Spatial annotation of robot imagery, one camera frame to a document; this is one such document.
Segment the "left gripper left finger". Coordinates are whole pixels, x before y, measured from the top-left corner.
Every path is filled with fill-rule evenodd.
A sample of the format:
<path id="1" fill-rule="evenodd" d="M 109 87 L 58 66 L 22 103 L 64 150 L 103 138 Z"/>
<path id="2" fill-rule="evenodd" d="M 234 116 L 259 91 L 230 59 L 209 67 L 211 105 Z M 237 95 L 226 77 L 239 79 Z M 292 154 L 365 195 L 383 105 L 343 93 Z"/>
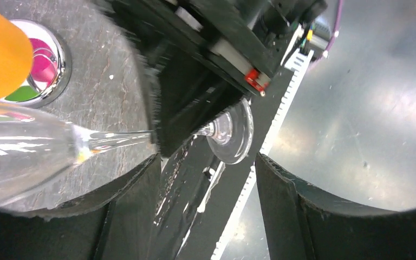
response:
<path id="1" fill-rule="evenodd" d="M 148 259 L 160 157 L 51 210 L 0 209 L 0 259 Z"/>

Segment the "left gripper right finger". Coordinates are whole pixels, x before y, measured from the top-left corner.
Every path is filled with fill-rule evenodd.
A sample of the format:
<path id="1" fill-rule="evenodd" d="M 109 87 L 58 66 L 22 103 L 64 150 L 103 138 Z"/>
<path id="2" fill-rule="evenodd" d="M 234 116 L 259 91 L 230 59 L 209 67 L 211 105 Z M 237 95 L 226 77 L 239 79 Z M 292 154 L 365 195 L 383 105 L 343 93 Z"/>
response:
<path id="1" fill-rule="evenodd" d="M 416 209 L 343 199 L 264 154 L 255 167 L 271 259 L 416 259 Z"/>

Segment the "clear wine glass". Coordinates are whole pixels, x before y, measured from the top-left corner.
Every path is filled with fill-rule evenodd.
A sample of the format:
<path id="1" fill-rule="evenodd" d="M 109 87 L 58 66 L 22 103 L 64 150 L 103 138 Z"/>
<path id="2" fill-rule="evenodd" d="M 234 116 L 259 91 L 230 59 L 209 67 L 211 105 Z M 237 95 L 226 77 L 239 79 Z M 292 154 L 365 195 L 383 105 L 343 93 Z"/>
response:
<path id="1" fill-rule="evenodd" d="M 0 207 L 44 190 L 97 154 L 151 135 L 93 131 L 38 109 L 0 103 Z"/>

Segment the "chrome wine glass rack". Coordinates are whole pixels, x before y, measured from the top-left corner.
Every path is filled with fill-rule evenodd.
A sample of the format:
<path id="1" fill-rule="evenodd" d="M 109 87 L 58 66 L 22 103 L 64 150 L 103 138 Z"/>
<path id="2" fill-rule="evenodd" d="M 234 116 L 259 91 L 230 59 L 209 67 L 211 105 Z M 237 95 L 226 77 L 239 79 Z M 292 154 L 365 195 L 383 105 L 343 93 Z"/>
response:
<path id="1" fill-rule="evenodd" d="M 21 86 L 0 102 L 41 108 L 57 99 L 70 80 L 70 49 L 50 27 L 29 19 L 12 19 L 10 22 L 21 29 L 32 44 L 32 69 Z"/>

